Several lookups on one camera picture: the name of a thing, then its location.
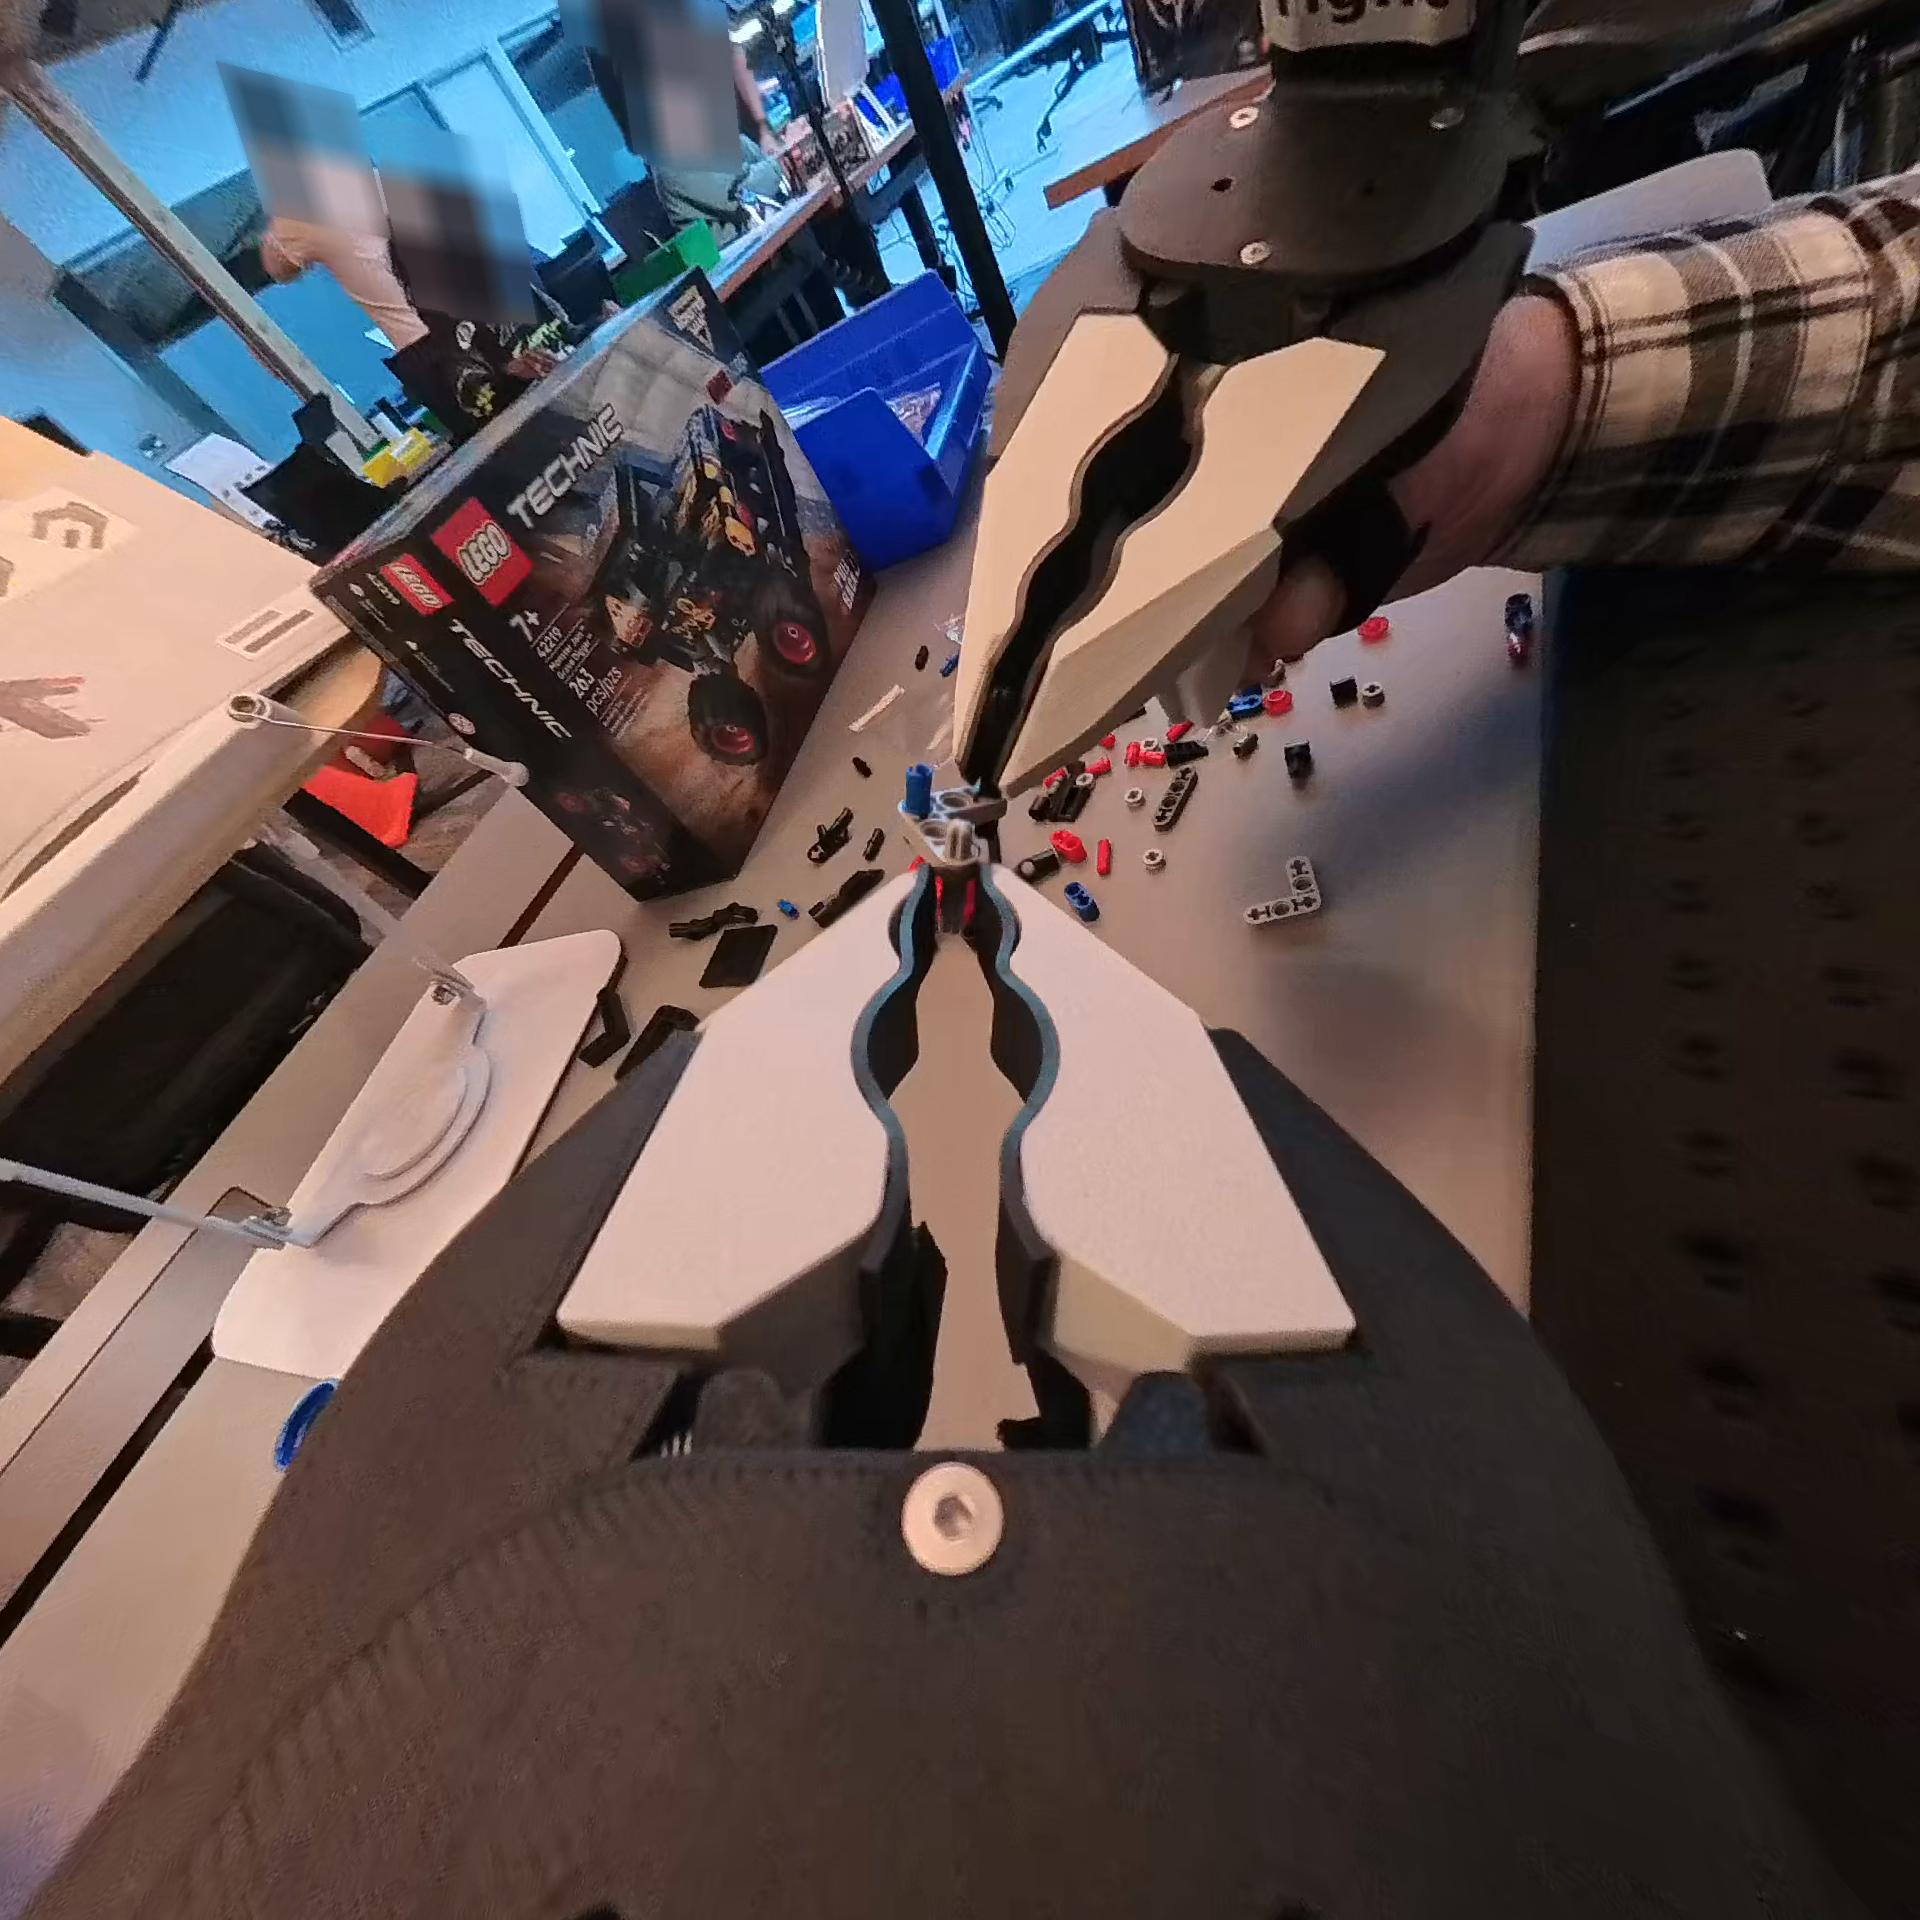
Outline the black perforated mat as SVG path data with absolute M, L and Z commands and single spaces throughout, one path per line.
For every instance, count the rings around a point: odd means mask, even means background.
M 1547 667 L 1531 1320 L 1918 1916 L 1918 577 L 1575 573 Z

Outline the grey beam brick assembly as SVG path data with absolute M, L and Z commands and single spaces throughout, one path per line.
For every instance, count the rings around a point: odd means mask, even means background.
M 974 781 L 946 781 L 932 761 L 913 758 L 900 780 L 900 820 L 927 876 L 936 931 L 967 936 L 994 876 L 1004 797 Z

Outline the black toy car box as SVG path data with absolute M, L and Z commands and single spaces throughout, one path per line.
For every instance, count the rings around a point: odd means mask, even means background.
M 1143 89 L 1263 63 L 1262 2 L 1123 2 Z

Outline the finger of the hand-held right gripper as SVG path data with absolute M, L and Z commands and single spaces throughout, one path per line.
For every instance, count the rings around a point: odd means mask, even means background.
M 1140 314 L 1081 314 L 1004 449 L 990 461 L 956 682 L 956 767 L 964 781 L 1026 781 L 1081 722 L 1041 722 L 1054 656 L 1112 586 L 1127 535 L 1188 472 L 1178 357 Z
M 1127 535 L 1112 586 L 1067 630 L 1054 656 L 1064 679 L 1041 691 L 1021 743 L 1037 745 L 1041 722 L 1081 722 L 1085 732 L 1026 781 L 990 781 L 1000 797 L 1037 789 L 1145 695 L 1171 691 L 1256 612 L 1282 573 L 1284 508 L 1302 499 L 1309 467 L 1377 380 L 1382 350 L 1301 342 L 1233 366 L 1173 361 L 1188 472 Z

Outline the white book stand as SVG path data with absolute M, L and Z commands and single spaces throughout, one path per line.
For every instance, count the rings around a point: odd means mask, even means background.
M 243 781 L 294 743 L 329 754 L 364 737 L 251 687 L 61 800 L 49 769 L 5 780 L 5 1070 L 155 934 L 172 909 L 166 892 L 195 888 L 190 852 L 262 835 L 317 872 L 308 839 L 243 807 Z M 418 970 L 418 997 L 290 1199 L 190 1206 L 53 1171 L 43 1146 L 5 1153 L 5 1184 L 35 1198 L 243 1244 L 248 1262 L 214 1323 L 214 1354 L 312 1380 L 349 1373 L 517 1171 L 595 1015 L 618 1008 L 621 964 L 610 931 L 452 960 L 364 892 L 349 901 L 378 934 L 378 960 Z

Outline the person's right hand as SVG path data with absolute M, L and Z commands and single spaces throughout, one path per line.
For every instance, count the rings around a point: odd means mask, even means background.
M 1423 547 L 1381 604 L 1493 563 L 1566 440 L 1575 378 L 1579 338 L 1565 304 L 1544 292 L 1509 300 L 1454 428 L 1392 478 L 1392 499 Z M 1240 684 L 1263 679 L 1278 660 L 1302 660 L 1353 624 L 1347 592 L 1322 561 L 1284 566 L 1246 627 Z

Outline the orange cone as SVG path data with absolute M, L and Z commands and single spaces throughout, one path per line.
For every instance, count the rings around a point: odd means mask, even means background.
M 418 812 L 415 773 L 398 773 L 391 767 L 380 775 L 368 775 L 364 769 L 336 758 L 312 773 L 312 780 L 303 786 L 303 795 L 332 807 L 391 852 L 405 848 L 413 839 Z

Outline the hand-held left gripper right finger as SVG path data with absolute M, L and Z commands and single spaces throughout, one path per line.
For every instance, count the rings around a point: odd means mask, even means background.
M 996 1302 L 1037 1416 L 1088 1447 L 1095 1398 L 1228 1362 L 1335 1354 L 1357 1312 L 1208 1023 L 1009 870 L 978 876 L 996 1153 Z

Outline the blue open-front bin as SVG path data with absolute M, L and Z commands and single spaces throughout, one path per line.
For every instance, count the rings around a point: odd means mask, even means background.
M 949 541 L 984 444 L 994 361 L 941 274 L 920 274 L 762 366 L 873 571 Z

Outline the black toy truck box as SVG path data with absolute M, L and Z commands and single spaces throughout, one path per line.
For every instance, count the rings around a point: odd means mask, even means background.
M 876 578 L 709 274 L 506 407 L 312 592 L 618 888 L 747 864 Z

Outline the black steel post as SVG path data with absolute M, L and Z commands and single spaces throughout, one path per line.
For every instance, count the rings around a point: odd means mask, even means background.
M 927 43 L 917 20 L 917 2 L 873 2 L 884 52 L 900 76 L 906 117 L 936 182 L 949 231 L 960 244 L 978 311 L 994 342 L 994 357 L 1004 365 L 1014 342 L 1017 311 L 984 225 L 982 203 L 964 167 L 960 135 L 931 69 Z

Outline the grey desk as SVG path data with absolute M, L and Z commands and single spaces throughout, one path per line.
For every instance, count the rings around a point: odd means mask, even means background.
M 851 797 L 847 722 L 906 679 L 903 656 L 960 612 L 961 553 L 898 571 L 835 684 L 741 888 L 798 895 L 801 835 Z M 1246 767 L 1213 767 L 1169 872 L 1145 829 L 1090 807 L 1118 843 L 1095 888 L 1101 940 L 1213 1026 L 1233 1026 L 1387 1166 L 1526 1307 L 1531 1199 L 1531 991 L 1540 682 L 1515 670 L 1503 601 L 1522 573 L 1464 573 L 1391 607 L 1391 636 L 1335 636 L 1291 670 L 1292 716 Z M 1327 909 L 1246 931 L 1241 908 L 1309 856 Z M 706 962 L 667 924 L 709 899 L 642 908 L 574 864 L 501 797 L 408 915 L 456 951 L 615 931 L 621 993 L 716 1009 Z M 188 1208 L 284 1199 L 394 1039 L 415 991 L 375 960 L 188 1177 Z M 949 1262 L 925 1442 L 987 1442 L 1029 1411 L 990 1290 L 994 1146 L 1014 1113 L 984 1058 L 987 991 L 946 951 L 925 993 L 925 1056 L 900 1087 L 917 1213 Z M 325 1376 L 214 1352 L 244 1247 L 155 1227 L 106 1267 L 5 1395 L 5 1916 L 19 1916 L 180 1692 L 284 1483 L 278 1442 Z

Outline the green crate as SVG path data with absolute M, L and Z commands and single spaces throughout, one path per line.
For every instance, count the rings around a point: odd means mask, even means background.
M 618 307 L 633 307 L 643 296 L 675 284 L 688 271 L 710 276 L 718 265 L 718 234 L 709 221 L 696 218 L 657 249 L 628 254 L 621 266 L 610 271 L 610 300 Z

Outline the person's right forearm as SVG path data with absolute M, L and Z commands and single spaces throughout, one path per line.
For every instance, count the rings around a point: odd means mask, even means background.
M 1579 254 L 1573 411 L 1499 561 L 1918 573 L 1918 171 Z

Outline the wooden table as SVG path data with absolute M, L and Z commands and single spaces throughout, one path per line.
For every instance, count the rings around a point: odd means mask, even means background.
M 1108 205 L 1118 205 L 1140 167 L 1145 167 L 1145 162 L 1182 129 L 1220 111 L 1259 105 L 1267 89 L 1267 69 L 1178 82 L 1158 97 L 1136 89 L 1111 112 L 1111 118 L 1096 121 L 1096 151 L 1041 188 L 1047 205 L 1063 210 L 1090 192 L 1101 192 Z

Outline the open instruction booklet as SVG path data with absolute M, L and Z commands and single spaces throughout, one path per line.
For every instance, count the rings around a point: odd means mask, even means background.
M 5 420 L 5 716 L 175 732 L 349 643 L 312 566 L 106 454 Z

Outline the scattered toy brick pieces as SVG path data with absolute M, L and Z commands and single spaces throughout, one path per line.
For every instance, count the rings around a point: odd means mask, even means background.
M 1526 667 L 1537 643 L 1537 601 L 1528 592 L 1511 592 L 1503 604 L 1503 636 L 1505 653 L 1515 667 Z M 1330 682 L 1333 707 L 1381 707 L 1387 691 L 1377 679 L 1357 682 L 1353 677 Z M 1095 745 L 1095 755 L 1070 758 L 1067 767 L 1054 767 L 1037 789 L 1029 804 L 1029 820 L 1048 829 L 1048 843 L 1037 852 L 1023 856 L 1014 870 L 1023 885 L 1041 885 L 1047 879 L 1067 870 L 1064 903 L 1081 924 L 1096 924 L 1101 908 L 1085 883 L 1076 879 L 1081 864 L 1090 861 L 1090 876 L 1111 879 L 1112 872 L 1112 843 L 1096 835 L 1096 847 L 1088 848 L 1078 835 L 1076 822 L 1088 812 L 1090 797 L 1101 791 L 1101 781 L 1112 775 L 1118 755 L 1127 775 L 1145 775 L 1156 769 L 1173 769 L 1169 775 L 1165 795 L 1150 795 L 1140 781 L 1127 789 L 1123 804 L 1130 812 L 1145 807 L 1156 800 L 1153 829 L 1169 835 L 1198 786 L 1201 786 L 1201 761 L 1213 755 L 1213 745 L 1222 743 L 1234 761 L 1249 761 L 1262 751 L 1259 722 L 1262 716 L 1288 716 L 1292 711 L 1292 687 L 1288 684 L 1288 662 L 1278 660 L 1271 672 L 1233 691 L 1222 713 L 1208 728 L 1201 722 L 1171 722 L 1165 728 L 1165 741 L 1134 737 L 1123 741 L 1123 754 L 1118 751 L 1118 732 L 1104 732 Z M 1284 773 L 1292 786 L 1309 781 L 1314 775 L 1314 743 L 1288 741 L 1284 743 Z M 842 885 L 818 901 L 808 916 L 818 931 L 835 928 L 842 921 L 859 901 L 873 899 L 884 885 L 884 872 L 880 864 L 880 852 L 884 843 L 884 829 L 876 829 L 862 848 L 865 864 L 851 872 Z M 761 909 L 741 901 L 716 908 L 709 916 L 696 916 L 684 924 L 672 924 L 672 940 L 696 940 L 696 936 L 720 936 L 732 928 L 755 928 Z

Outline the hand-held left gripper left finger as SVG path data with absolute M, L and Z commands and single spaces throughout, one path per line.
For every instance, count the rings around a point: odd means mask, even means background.
M 574 1340 L 755 1371 L 831 1447 L 912 1447 L 946 1265 L 893 1092 L 917 1065 L 932 872 L 882 883 L 684 1045 L 560 1301 Z

